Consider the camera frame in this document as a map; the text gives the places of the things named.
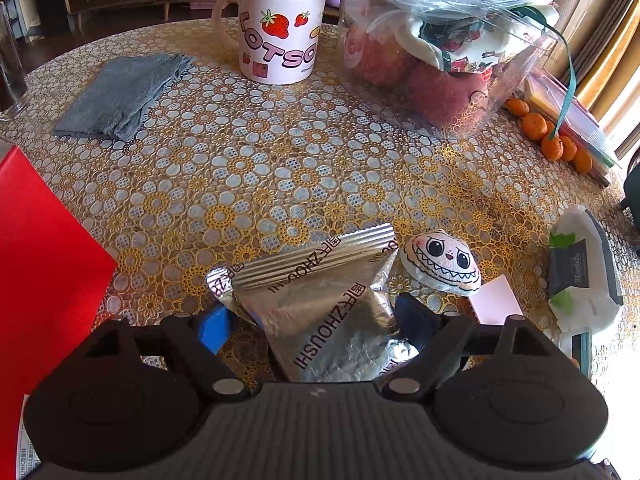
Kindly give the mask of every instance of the silver foil package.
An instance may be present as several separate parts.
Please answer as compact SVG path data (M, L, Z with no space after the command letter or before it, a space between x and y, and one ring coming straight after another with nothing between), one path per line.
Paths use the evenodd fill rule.
M367 381L417 354L399 335L385 291L397 254L393 228L382 224L217 267L207 284L264 330L291 381Z

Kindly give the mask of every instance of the pink eraser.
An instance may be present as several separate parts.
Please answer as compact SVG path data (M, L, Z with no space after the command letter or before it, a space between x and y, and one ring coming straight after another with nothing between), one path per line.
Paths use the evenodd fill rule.
M474 295L469 297L478 321L484 325L504 325L511 314L522 314L518 300L507 281L501 274L490 282L483 283Z

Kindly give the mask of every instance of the orange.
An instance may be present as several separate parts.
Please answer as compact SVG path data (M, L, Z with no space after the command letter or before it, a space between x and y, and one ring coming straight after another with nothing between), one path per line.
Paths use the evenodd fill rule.
M525 115L520 121L520 127L527 139L530 140L542 140L542 137L546 135L545 118L535 112Z
M564 151L560 136L555 134L551 139L549 136L545 136L540 143L540 151L548 160L558 160Z
M589 152L584 148L578 148L572 162L574 164L575 171L578 173L589 173L593 167L591 155L589 155Z
M578 151L578 146L566 135L561 135L560 140L562 140L562 145L564 146L564 152L562 152L560 158L565 162L571 162L574 160L575 153Z
M504 107L513 115L520 118L529 113L529 105L522 99L507 99L504 103Z

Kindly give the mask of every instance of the monster face plush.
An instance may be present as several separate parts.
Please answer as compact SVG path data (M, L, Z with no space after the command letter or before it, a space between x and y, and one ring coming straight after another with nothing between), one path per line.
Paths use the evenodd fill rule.
M482 284L469 246L442 229L411 238L400 251L400 259L411 276L436 290L471 296Z

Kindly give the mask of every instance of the table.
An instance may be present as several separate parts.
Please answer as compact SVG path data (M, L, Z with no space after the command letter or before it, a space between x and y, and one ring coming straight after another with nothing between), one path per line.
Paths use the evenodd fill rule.
M238 33L235 20L227 25ZM211 304L204 275L216 262L238 263L386 220L400 242L438 226L463 237L484 279L504 273L526 315L554 336L546 304L548 230L570 205L583 203L609 237L625 293L613 339L594 348L593 382L613 396L607 371L616 356L637 358L640 340L640 261L630 244L638 235L618 208L619 180L603 190L568 165L545 160L501 113L457 144L402 131L341 87L332 72L336 40L336 28L323 25L312 75L286 87L242 77L236 54L220 50L208 20L124 32L31 73L31 104L1 123L0 135L22 147L117 259L101 315L149 324L196 312ZM134 140L49 135L103 62L153 52L185 52L197 61L152 106ZM390 292L404 291L436 311L470 312L467 299L428 293L396 266ZM247 324L221 355L250 385L272 377L265 339Z

